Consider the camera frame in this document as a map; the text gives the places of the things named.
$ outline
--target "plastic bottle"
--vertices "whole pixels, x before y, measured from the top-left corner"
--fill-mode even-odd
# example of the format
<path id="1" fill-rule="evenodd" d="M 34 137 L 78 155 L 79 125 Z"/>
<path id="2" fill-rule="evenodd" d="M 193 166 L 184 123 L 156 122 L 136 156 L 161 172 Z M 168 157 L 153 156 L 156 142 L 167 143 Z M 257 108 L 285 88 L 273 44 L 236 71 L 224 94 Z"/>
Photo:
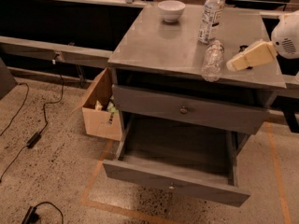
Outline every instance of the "plastic bottle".
<path id="1" fill-rule="evenodd" d="M 202 65 L 204 80 L 214 82 L 219 80 L 223 68 L 224 47 L 219 40 L 214 40 L 207 47 Z"/>
<path id="2" fill-rule="evenodd" d="M 224 0 L 206 0 L 198 39 L 205 44 L 215 39 L 221 20 Z"/>

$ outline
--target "speckled floor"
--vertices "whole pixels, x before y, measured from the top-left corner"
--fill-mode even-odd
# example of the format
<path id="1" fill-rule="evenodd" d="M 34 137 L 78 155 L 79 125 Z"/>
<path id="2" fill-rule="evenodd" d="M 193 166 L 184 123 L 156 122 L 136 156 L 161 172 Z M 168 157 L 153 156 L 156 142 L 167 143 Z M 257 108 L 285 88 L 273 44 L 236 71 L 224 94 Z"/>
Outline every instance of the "speckled floor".
<path id="1" fill-rule="evenodd" d="M 58 76 L 13 72 L 30 91 L 20 114 L 0 137 L 0 173 L 33 133 L 44 125 L 42 105 L 59 98 Z M 272 112 L 238 156 L 239 187 L 251 193 L 240 207 L 206 202 L 107 178 L 102 159 L 118 142 L 85 134 L 81 112 L 71 114 L 85 92 L 65 79 L 64 98 L 48 105 L 49 126 L 33 149 L 25 149 L 0 184 L 0 223 L 21 223 L 31 205 L 49 201 L 64 223 L 299 223 L 299 134 Z M 18 110 L 26 92 L 17 86 L 0 101 L 0 131 Z M 50 205 L 36 211 L 37 223 L 61 223 Z"/>

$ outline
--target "white bowl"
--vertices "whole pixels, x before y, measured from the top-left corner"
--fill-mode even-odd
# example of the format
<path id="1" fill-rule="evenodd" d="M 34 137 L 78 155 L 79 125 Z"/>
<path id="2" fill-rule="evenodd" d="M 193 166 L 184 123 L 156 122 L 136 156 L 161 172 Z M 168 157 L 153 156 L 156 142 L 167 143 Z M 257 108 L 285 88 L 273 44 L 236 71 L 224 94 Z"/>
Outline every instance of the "white bowl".
<path id="1" fill-rule="evenodd" d="M 175 0 L 166 0 L 158 4 L 160 14 L 167 22 L 175 22 L 183 14 L 186 5 Z"/>

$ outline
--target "gray tabletop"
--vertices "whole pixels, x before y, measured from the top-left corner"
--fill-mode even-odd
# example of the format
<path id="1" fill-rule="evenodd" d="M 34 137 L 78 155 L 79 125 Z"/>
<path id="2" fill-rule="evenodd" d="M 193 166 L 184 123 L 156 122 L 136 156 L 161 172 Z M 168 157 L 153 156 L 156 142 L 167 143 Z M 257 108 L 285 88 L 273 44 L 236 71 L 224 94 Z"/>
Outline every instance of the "gray tabletop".
<path id="1" fill-rule="evenodd" d="M 203 7 L 187 5 L 176 23 L 167 23 L 156 3 L 148 3 L 109 59 L 113 67 L 160 74 L 202 78 L 201 66 L 206 45 L 197 37 Z M 258 10 L 225 8 L 217 38 L 225 48 L 224 61 L 239 52 L 242 45 L 269 40 Z M 220 83 L 253 88 L 285 88 L 278 62 L 252 70 L 229 71 L 224 65 Z"/>

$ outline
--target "floor marking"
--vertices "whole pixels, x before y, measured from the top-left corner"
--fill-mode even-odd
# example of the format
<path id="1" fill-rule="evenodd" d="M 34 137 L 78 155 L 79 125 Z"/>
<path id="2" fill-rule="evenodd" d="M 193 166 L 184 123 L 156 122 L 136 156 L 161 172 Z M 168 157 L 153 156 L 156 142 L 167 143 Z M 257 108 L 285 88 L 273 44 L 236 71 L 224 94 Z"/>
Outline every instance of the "floor marking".
<path id="1" fill-rule="evenodd" d="M 162 217 L 151 216 L 151 215 L 148 215 L 148 214 L 145 214 L 145 213 L 142 213 L 142 212 L 138 212 L 138 211 L 135 211 L 135 210 L 125 209 L 125 208 L 122 208 L 122 207 L 119 207 L 119 206 L 110 205 L 110 204 L 106 204 L 106 203 L 99 203 L 99 202 L 96 202 L 96 201 L 89 200 L 90 191 L 93 188 L 93 184 L 95 182 L 96 177 L 98 177 L 98 174 L 101 171 L 101 168 L 102 168 L 102 165 L 103 165 L 103 160 L 106 158 L 106 156 L 109 154 L 109 151 L 112 148 L 112 144 L 113 144 L 112 140 L 107 141 L 107 143 L 105 145 L 105 148 L 104 148 L 104 151 L 102 152 L 102 154 L 99 158 L 99 162 L 97 163 L 88 184 L 86 185 L 85 189 L 82 192 L 80 202 L 85 206 L 97 208 L 97 209 L 100 209 L 100 210 L 103 210 L 103 211 L 108 211 L 110 213 L 114 213 L 114 214 L 118 214 L 118 215 L 123 215 L 123 216 L 136 218 L 136 219 L 140 219 L 140 220 L 145 220 L 145 221 L 148 221 L 150 223 L 178 224 L 175 221 L 164 219 Z"/>
<path id="2" fill-rule="evenodd" d="M 274 141 L 274 136 L 273 136 L 272 129 L 271 129 L 271 124 L 269 122 L 266 122 L 265 127 L 266 127 L 267 134 L 268 134 L 268 139 L 269 139 L 269 143 L 270 143 L 270 147 L 271 147 L 272 160 L 274 163 L 274 170 L 275 170 L 275 174 L 276 174 L 276 178 L 277 178 L 277 182 L 278 182 L 278 192 L 279 192 L 279 198 L 280 198 L 280 203 L 281 203 L 281 208 L 282 208 L 282 214 L 284 217 L 284 223 L 292 224 L 289 206 L 287 203 L 287 198 L 286 198 L 286 194 L 285 194 L 284 187 L 283 187 L 282 175 L 280 172 L 280 166 L 279 166 L 279 161 L 278 161 L 278 154 L 275 149 L 275 141 Z"/>

